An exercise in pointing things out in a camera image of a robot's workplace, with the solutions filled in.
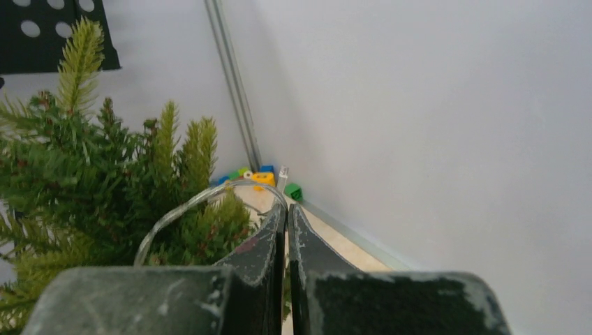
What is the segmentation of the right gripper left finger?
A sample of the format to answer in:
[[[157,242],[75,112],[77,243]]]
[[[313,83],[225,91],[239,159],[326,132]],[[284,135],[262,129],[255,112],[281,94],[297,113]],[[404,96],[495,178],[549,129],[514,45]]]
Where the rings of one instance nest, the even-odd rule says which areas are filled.
[[[280,334],[284,227],[259,231],[212,266],[78,267],[45,289],[25,334]]]

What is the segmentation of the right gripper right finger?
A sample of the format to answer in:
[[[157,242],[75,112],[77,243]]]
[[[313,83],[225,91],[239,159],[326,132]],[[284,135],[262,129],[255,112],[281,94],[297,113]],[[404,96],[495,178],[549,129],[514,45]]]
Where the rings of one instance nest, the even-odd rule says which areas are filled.
[[[288,214],[296,334],[510,333],[493,290],[463,271],[368,272],[339,255],[298,204]]]

